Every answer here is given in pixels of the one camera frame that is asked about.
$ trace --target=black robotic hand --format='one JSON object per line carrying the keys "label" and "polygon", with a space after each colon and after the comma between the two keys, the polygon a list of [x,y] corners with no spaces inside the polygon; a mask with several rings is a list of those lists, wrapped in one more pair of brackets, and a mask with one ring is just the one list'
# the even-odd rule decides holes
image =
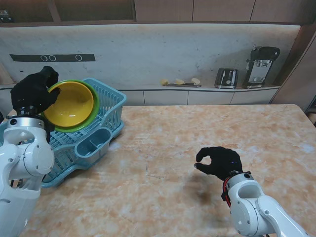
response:
{"label": "black robotic hand", "polygon": [[58,73],[45,66],[39,73],[30,74],[11,90],[11,100],[18,115],[25,114],[27,110],[35,110],[39,114],[54,104],[60,92],[59,88],[48,92],[47,88],[58,82]]}
{"label": "black robotic hand", "polygon": [[[199,162],[206,156],[210,156],[212,162],[210,165]],[[197,154],[197,162],[194,166],[205,174],[215,175],[221,180],[230,176],[232,171],[242,171],[240,156],[237,152],[224,147],[205,147]]]}

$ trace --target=white wall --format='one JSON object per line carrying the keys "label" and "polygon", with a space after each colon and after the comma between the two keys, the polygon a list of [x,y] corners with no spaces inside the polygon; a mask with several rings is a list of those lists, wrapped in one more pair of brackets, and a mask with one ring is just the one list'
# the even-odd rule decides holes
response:
{"label": "white wall", "polygon": [[[281,50],[267,79],[287,58],[299,26],[259,24],[130,24],[0,28],[0,61],[20,81],[43,66],[60,80],[94,77],[117,89],[159,85],[162,78],[201,79],[212,87],[220,67],[240,70],[253,45]],[[96,62],[13,62],[9,54],[94,53]]]}
{"label": "white wall", "polygon": [[11,93],[10,89],[1,90],[3,88],[12,88],[12,85],[0,85],[0,112],[5,117],[7,116],[10,111],[13,109],[11,104]]}

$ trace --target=coffee machine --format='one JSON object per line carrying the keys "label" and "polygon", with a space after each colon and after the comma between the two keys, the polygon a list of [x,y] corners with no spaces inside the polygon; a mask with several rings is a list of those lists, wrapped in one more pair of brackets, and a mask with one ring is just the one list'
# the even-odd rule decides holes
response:
{"label": "coffee machine", "polygon": [[243,88],[260,88],[264,86],[265,79],[273,62],[280,55],[280,49],[275,47],[253,47],[250,60],[247,60],[247,74]]}

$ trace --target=green bowl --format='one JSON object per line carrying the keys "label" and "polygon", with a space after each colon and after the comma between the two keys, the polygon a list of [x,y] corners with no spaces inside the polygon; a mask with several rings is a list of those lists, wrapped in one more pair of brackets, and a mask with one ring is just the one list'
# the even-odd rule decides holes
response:
{"label": "green bowl", "polygon": [[79,123],[76,126],[72,126],[72,127],[60,127],[60,126],[55,125],[55,130],[57,132],[77,132],[77,131],[87,127],[95,119],[95,117],[99,111],[99,105],[100,105],[99,97],[98,97],[97,92],[93,89],[93,87],[82,80],[64,80],[64,81],[60,81],[59,83],[57,83],[55,85],[61,84],[65,81],[76,81],[76,82],[82,83],[86,87],[89,88],[89,90],[91,91],[91,93],[93,95],[93,108],[92,108],[92,111],[91,111],[89,117],[85,121],[83,121],[82,123]]}

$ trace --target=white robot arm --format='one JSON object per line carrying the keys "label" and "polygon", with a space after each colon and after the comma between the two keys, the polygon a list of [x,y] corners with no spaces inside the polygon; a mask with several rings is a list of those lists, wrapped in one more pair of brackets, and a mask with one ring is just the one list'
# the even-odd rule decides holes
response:
{"label": "white robot arm", "polygon": [[311,237],[249,173],[241,173],[224,183],[231,202],[235,229],[242,236],[276,233],[278,237]]}
{"label": "white robot arm", "polygon": [[[19,117],[7,124],[0,147],[0,236],[16,237],[32,214],[43,176],[54,165],[54,153],[42,120]],[[33,142],[21,144],[25,140]],[[10,180],[20,179],[25,181],[23,185],[10,185]]]}

